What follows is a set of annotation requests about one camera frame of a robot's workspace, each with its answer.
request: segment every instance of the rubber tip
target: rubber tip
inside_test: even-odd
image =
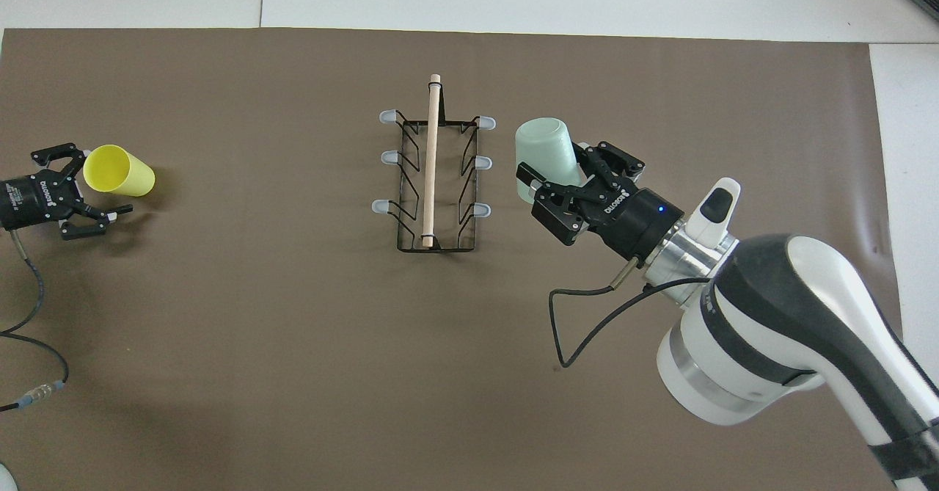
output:
[[[392,201],[390,200],[374,200],[372,201],[372,212],[375,214],[388,214],[389,206]]]
[[[398,110],[385,109],[382,111],[382,113],[379,113],[379,122],[382,124],[393,124],[398,122]]]
[[[398,150],[388,150],[388,152],[382,152],[381,162],[385,164],[398,164]]]
[[[473,203],[472,214],[476,217],[489,217],[492,214],[492,207],[485,203]]]
[[[493,119],[493,117],[484,117],[483,115],[480,115],[478,126],[480,130],[492,130],[496,128],[496,120]]]
[[[486,156],[476,156],[473,162],[477,170],[489,170],[492,167],[492,159]]]

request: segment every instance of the brown paper surface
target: brown paper surface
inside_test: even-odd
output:
[[[477,249],[403,254],[382,109],[483,114],[493,208]],[[868,49],[844,43],[311,29],[16,30],[0,62],[0,178],[31,150],[114,143],[156,171],[104,237],[21,236],[48,287],[23,334],[67,390],[0,415],[21,489],[888,489],[827,388],[723,428],[671,400],[655,297],[561,371],[547,292],[606,285],[596,236],[564,247],[516,196],[514,130],[567,122],[647,163],[685,211],[742,184],[731,232],[792,231],[854,261],[899,327]],[[569,347],[640,290],[561,300]],[[5,324],[34,281],[0,243]],[[3,398],[57,378],[0,343]]]

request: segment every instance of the light green cup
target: light green cup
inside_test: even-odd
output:
[[[84,182],[98,192],[140,197],[150,192],[153,170],[114,144],[98,146],[84,161]]]
[[[582,183],[567,124],[553,117],[529,120],[516,130],[516,166],[527,163],[547,180],[559,184]],[[516,179],[519,197],[534,203],[529,187]]]

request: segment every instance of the wooden stick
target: wooden stick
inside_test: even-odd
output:
[[[423,236],[424,247],[434,246],[434,183],[436,179],[436,128],[440,124],[440,75],[430,76],[430,107],[427,109],[426,174],[423,177]]]

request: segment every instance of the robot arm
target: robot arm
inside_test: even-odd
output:
[[[644,267],[651,286],[684,310],[663,338],[658,368],[690,412],[715,424],[755,416],[796,390],[827,382],[877,460],[902,490],[939,490],[939,392],[883,321],[842,254],[805,236],[738,242],[727,233],[740,186],[715,184],[687,221],[636,180],[643,163],[601,142],[572,145],[581,187],[519,164],[531,214],[564,244],[584,230]]]

